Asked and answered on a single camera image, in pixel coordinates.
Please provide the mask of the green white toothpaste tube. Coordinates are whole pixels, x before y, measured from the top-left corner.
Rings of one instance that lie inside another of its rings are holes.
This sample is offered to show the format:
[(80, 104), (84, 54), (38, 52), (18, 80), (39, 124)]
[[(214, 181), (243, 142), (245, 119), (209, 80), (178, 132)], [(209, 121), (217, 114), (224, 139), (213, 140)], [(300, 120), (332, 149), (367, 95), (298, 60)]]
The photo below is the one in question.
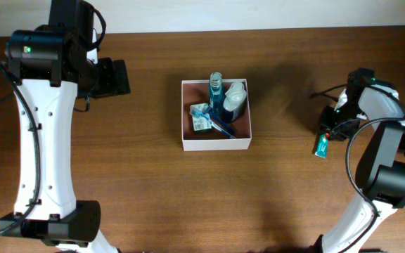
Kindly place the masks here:
[(324, 133), (319, 136), (318, 144), (315, 150), (315, 156), (326, 159), (328, 154), (329, 133)]

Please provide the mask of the blue white toothbrush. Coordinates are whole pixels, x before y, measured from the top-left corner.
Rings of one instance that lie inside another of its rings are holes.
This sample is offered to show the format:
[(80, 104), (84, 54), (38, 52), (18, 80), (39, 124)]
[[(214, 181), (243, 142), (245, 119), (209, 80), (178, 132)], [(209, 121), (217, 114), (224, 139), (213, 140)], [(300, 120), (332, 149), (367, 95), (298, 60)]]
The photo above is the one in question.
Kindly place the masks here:
[(220, 131), (222, 134), (224, 134), (225, 136), (229, 137), (230, 139), (236, 139), (235, 136), (233, 136), (232, 134), (230, 134), (229, 132), (227, 132), (226, 130), (224, 130), (223, 128), (221, 128), (219, 125), (215, 124), (209, 116), (207, 116), (205, 113), (203, 113), (202, 111), (200, 111), (197, 108), (191, 108), (190, 109), (190, 114), (192, 116), (195, 117), (202, 117), (204, 118), (206, 121), (208, 121), (210, 123), (210, 125), (215, 128), (216, 130)]

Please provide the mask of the teal mouthwash bottle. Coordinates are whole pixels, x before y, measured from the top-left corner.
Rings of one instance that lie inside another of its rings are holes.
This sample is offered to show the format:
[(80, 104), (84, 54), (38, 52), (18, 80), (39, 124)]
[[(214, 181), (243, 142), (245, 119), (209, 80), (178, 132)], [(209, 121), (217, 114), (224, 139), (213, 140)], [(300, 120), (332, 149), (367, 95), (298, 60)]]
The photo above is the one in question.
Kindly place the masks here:
[(224, 92), (223, 92), (223, 84), (222, 84), (222, 75), (219, 72), (213, 72), (210, 75), (209, 80), (209, 92), (210, 92), (210, 106), (212, 108), (213, 113), (216, 116), (220, 116), (222, 111), (222, 103), (224, 99)]

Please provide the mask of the blue disposable razor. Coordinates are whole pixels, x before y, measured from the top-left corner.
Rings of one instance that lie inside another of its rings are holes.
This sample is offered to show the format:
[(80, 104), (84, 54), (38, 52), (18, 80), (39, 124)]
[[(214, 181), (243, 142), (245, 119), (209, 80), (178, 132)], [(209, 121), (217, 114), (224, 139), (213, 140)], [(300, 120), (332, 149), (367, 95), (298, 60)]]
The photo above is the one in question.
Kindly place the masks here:
[(223, 128), (229, 134), (231, 135), (235, 134), (235, 130), (227, 123), (223, 122), (218, 116), (216, 116), (214, 110), (211, 107), (209, 107), (207, 112), (209, 113), (209, 116), (212, 121), (215, 121), (221, 128)]

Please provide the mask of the clear foaming soap pump bottle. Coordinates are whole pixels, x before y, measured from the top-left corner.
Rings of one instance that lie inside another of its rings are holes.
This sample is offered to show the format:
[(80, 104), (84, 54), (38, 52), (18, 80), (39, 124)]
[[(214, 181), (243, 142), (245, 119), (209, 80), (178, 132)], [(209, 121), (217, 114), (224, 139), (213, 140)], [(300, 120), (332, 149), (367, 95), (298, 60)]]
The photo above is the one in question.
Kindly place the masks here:
[(225, 122), (232, 123), (242, 115), (247, 94), (242, 82), (233, 82), (230, 85), (223, 102), (222, 118)]

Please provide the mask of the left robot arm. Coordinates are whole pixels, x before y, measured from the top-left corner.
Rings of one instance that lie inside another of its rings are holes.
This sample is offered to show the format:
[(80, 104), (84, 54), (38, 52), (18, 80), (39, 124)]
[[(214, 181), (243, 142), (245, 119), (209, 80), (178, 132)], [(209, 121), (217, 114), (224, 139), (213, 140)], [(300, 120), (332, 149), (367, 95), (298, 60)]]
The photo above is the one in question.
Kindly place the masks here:
[(0, 68), (20, 113), (20, 183), (0, 236), (42, 241), (64, 252), (114, 252), (100, 230), (101, 206), (72, 186), (75, 101), (130, 93), (123, 60), (99, 58), (101, 13), (86, 1), (51, 3), (49, 21), (15, 31)]

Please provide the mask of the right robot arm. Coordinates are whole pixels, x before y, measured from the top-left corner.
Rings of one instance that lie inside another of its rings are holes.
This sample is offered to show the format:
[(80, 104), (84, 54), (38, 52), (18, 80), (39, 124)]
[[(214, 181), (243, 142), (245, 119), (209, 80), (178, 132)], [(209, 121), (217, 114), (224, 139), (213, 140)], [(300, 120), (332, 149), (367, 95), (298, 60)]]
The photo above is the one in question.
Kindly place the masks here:
[(355, 194), (340, 220), (320, 235), (315, 252), (362, 252), (389, 216), (405, 207), (405, 105), (396, 86), (373, 70), (350, 72), (335, 106), (319, 118), (315, 154), (329, 141), (347, 141), (345, 169)]

